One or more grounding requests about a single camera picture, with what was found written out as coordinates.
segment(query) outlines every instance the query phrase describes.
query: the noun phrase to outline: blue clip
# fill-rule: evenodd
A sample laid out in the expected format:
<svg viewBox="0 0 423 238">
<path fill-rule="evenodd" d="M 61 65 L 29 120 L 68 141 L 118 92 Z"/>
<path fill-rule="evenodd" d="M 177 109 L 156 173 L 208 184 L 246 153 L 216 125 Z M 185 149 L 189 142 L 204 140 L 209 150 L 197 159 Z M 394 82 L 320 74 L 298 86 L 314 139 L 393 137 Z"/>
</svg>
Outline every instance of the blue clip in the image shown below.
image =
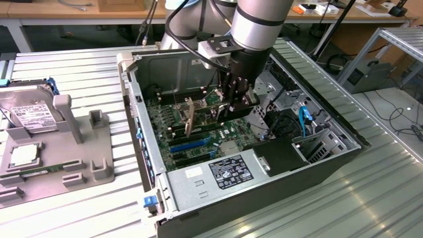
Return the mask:
<svg viewBox="0 0 423 238">
<path fill-rule="evenodd" d="M 57 90 L 57 86 L 56 86 L 56 81 L 53 80 L 52 77 L 49 77 L 46 79 L 48 84 L 50 85 L 52 89 L 53 89 L 53 94 L 58 95 L 58 90 Z"/>
<path fill-rule="evenodd" d="M 8 79 L 0 79 L 0 87 L 6 87 L 10 81 Z"/>
<path fill-rule="evenodd" d="M 302 137 L 305 137 L 305 125 L 304 125 L 304 117 L 308 119 L 308 120 L 312 120 L 312 116 L 308 112 L 308 109 L 305 106 L 301 106 L 298 108 L 298 111 L 297 111 L 297 117 L 298 117 L 298 123 L 301 125 L 301 129 L 302 129 Z"/>
<path fill-rule="evenodd" d="M 152 207 L 157 204 L 157 197 L 149 196 L 144 198 L 144 207 Z"/>
<path fill-rule="evenodd" d="M 141 128 L 137 129 L 136 136 L 137 136 L 137 139 L 142 139 Z"/>
</svg>

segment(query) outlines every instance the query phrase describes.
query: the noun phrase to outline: metal slatted table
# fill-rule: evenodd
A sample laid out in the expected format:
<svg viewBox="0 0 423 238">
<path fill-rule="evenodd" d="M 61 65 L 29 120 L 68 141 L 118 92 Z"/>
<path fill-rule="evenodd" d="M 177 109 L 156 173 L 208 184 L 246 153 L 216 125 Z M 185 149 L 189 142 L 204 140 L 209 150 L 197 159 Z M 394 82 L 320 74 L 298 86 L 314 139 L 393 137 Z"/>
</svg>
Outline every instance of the metal slatted table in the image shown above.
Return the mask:
<svg viewBox="0 0 423 238">
<path fill-rule="evenodd" d="M 362 49 L 357 53 L 353 61 L 341 71 L 337 81 L 342 85 L 346 81 L 353 69 L 356 68 L 357 63 L 364 59 L 366 52 L 376 43 L 378 37 L 385 39 L 390 46 L 396 46 L 407 54 L 409 54 L 419 62 L 416 69 L 407 75 L 402 80 L 402 85 L 409 81 L 415 74 L 423 68 L 423 29 L 420 28 L 378 28 L 372 34 L 369 40 L 366 41 Z"/>
<path fill-rule="evenodd" d="M 407 145 L 290 43 L 277 51 L 370 142 L 369 150 L 320 185 L 198 237 L 419 237 L 423 233 L 423 167 Z M 73 113 L 100 108 L 110 117 L 116 180 L 0 210 L 8 237 L 150 237 L 142 225 L 141 180 L 118 91 L 114 55 L 152 48 L 18 54 L 13 79 L 50 75 L 74 98 Z M 6 134 L 0 130 L 0 139 Z"/>
</svg>

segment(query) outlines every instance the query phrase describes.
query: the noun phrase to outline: warning label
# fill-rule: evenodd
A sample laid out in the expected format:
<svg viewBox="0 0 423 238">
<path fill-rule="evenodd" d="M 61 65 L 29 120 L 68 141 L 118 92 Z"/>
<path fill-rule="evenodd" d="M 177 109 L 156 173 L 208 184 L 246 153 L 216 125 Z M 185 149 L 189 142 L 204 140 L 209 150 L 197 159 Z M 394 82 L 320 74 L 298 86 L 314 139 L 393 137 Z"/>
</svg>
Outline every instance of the warning label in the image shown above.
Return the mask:
<svg viewBox="0 0 423 238">
<path fill-rule="evenodd" d="M 10 108 L 21 125 L 26 129 L 37 129 L 56 125 L 56 121 L 46 104 Z"/>
<path fill-rule="evenodd" d="M 240 155 L 210 163 L 209 167 L 220 189 L 226 189 L 253 179 Z"/>
</svg>

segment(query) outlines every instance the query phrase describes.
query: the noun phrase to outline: metal rack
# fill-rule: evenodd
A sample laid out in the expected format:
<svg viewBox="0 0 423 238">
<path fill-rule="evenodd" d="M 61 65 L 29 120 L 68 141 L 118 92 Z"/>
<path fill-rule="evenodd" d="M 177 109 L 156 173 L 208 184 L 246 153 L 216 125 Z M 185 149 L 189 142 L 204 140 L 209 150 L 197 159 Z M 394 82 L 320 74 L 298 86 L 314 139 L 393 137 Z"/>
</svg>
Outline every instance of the metal rack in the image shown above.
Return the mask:
<svg viewBox="0 0 423 238">
<path fill-rule="evenodd" d="M 401 49 L 407 54 L 409 54 L 419 62 L 417 68 L 408 74 L 402 80 L 405 84 L 415 74 L 423 68 L 423 29 L 420 28 L 378 28 L 372 34 L 369 40 L 366 41 L 362 49 L 357 53 L 353 61 L 341 74 L 338 75 L 337 81 L 338 84 L 344 84 L 346 81 L 353 69 L 356 68 L 357 63 L 362 60 L 366 52 L 370 50 L 373 44 L 376 43 L 378 37 L 385 39 L 390 45 Z"/>
</svg>

